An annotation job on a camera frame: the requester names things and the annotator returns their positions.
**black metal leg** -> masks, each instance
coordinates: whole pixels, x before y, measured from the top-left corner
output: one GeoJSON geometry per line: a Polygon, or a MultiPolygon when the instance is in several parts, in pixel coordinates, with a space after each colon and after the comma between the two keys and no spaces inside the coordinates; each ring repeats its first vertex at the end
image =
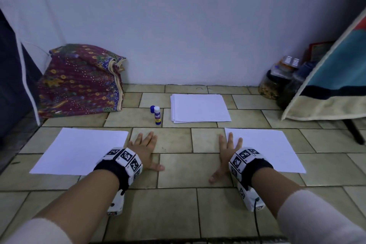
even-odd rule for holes
{"type": "Polygon", "coordinates": [[[348,128],[348,130],[352,133],[353,137],[355,138],[355,141],[357,143],[359,143],[360,145],[365,144],[365,139],[363,138],[361,133],[358,131],[354,122],[351,119],[345,119],[342,121],[344,122],[344,124],[348,128]]]}

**white sleeve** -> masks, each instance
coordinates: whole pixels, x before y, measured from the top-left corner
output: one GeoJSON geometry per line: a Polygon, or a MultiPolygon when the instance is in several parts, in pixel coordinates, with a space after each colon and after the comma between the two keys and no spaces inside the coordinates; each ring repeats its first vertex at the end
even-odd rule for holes
{"type": "Polygon", "coordinates": [[[277,214],[292,244],[365,244],[366,232],[310,191],[293,193],[277,214]]]}
{"type": "Polygon", "coordinates": [[[66,233],[55,223],[42,218],[25,222],[3,244],[72,244],[66,233]]]}

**black cable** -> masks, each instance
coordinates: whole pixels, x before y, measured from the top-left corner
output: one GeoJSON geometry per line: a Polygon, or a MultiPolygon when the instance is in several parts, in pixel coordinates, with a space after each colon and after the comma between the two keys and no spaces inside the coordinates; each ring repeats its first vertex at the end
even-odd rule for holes
{"type": "Polygon", "coordinates": [[[256,205],[257,205],[257,201],[259,201],[259,197],[255,199],[254,201],[254,220],[255,220],[255,228],[257,229],[257,233],[258,233],[258,239],[259,239],[259,243],[262,244],[262,239],[261,239],[261,235],[259,233],[259,228],[258,228],[258,222],[257,222],[257,208],[256,208],[256,205]]]}

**black wrist strap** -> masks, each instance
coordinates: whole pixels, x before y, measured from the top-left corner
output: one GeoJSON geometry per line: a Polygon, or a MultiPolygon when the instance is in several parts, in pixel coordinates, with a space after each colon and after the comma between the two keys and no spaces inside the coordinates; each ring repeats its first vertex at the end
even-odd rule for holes
{"type": "Polygon", "coordinates": [[[118,164],[116,161],[102,160],[101,162],[99,162],[97,164],[97,166],[95,166],[94,170],[107,170],[107,171],[114,173],[114,175],[119,180],[118,190],[122,190],[122,193],[124,193],[128,189],[129,176],[128,176],[125,168],[122,167],[120,164],[118,164]]]}
{"type": "Polygon", "coordinates": [[[256,171],[262,168],[272,168],[273,166],[265,159],[254,159],[253,161],[249,162],[242,172],[242,181],[240,182],[241,185],[248,191],[248,186],[253,187],[251,184],[252,177],[256,171]]]}

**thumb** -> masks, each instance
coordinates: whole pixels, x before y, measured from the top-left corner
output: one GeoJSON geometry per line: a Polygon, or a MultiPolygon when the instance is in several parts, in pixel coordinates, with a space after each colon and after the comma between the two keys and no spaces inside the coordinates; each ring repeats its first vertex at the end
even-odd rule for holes
{"type": "Polygon", "coordinates": [[[158,163],[151,162],[151,165],[150,165],[150,167],[148,167],[148,169],[160,172],[160,171],[164,171],[165,167],[163,165],[158,164],[158,163]]]}
{"type": "Polygon", "coordinates": [[[222,165],[216,170],[216,172],[214,172],[212,174],[212,176],[210,176],[209,178],[209,182],[210,183],[215,183],[217,182],[224,174],[226,173],[226,171],[224,170],[224,168],[222,167],[222,165]]]}

